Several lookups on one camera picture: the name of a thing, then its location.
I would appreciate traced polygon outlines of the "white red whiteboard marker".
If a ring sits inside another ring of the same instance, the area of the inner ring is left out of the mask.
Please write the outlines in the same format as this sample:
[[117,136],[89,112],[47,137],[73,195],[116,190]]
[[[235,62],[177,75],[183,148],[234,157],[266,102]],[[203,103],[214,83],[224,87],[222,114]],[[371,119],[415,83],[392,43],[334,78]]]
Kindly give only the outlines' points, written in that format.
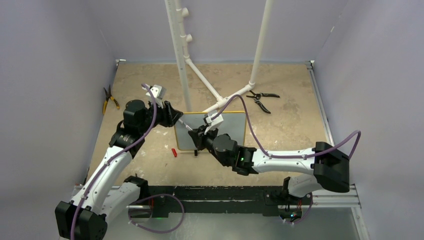
[[188,131],[192,131],[193,129],[187,124],[185,123],[182,119],[178,120]]

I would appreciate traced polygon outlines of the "red marker cap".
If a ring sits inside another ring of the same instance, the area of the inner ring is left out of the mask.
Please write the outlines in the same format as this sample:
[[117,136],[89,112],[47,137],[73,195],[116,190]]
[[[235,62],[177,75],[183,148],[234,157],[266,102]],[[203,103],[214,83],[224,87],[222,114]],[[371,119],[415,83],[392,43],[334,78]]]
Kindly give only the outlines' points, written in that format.
[[177,151],[174,148],[172,148],[171,151],[173,156],[176,158],[178,156]]

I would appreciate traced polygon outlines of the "yellow framed whiteboard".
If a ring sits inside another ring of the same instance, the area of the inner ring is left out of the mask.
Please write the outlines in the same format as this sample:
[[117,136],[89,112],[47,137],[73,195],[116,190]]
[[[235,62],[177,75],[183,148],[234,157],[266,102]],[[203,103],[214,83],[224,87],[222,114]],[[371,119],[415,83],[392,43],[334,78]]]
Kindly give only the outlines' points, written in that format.
[[[224,111],[223,123],[218,127],[218,134],[228,134],[238,144],[244,145],[246,138],[247,117],[244,111]],[[197,129],[205,124],[204,112],[185,112],[174,125],[176,145],[180,151],[194,151],[195,145],[188,134],[188,129]]]

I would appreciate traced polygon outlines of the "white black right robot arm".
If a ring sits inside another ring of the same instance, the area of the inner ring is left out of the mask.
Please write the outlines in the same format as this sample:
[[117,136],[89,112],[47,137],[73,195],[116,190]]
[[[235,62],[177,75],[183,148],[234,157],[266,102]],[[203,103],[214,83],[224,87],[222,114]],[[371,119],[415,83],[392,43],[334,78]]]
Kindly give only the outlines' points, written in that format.
[[293,172],[284,180],[280,196],[288,204],[317,190],[347,193],[350,190],[350,158],[326,142],[295,151],[262,151],[242,146],[218,130],[200,126],[188,131],[195,148],[207,150],[222,166],[242,176],[267,172]]

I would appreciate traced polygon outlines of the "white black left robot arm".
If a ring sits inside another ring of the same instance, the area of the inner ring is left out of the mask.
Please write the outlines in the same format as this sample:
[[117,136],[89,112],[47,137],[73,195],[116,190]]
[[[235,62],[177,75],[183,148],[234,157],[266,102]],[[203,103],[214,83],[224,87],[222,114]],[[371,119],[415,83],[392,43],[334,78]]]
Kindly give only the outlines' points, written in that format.
[[55,218],[60,237],[69,240],[101,240],[108,226],[129,205],[149,199],[148,181],[129,176],[113,191],[121,172],[134,159],[149,132],[161,125],[173,127],[183,116],[169,101],[131,100],[123,111],[105,155],[82,189],[68,202],[60,201]]

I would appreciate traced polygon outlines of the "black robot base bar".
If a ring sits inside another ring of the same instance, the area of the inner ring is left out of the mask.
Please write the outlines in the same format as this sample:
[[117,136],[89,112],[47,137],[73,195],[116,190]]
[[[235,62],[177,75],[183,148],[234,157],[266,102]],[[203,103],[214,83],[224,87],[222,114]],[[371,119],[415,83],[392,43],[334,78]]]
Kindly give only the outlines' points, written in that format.
[[149,185],[138,176],[125,183],[140,187],[138,206],[146,206],[154,218],[173,213],[189,214],[261,214],[264,217],[299,219],[303,207],[311,207],[312,195],[289,196],[285,180],[282,186],[174,186]]

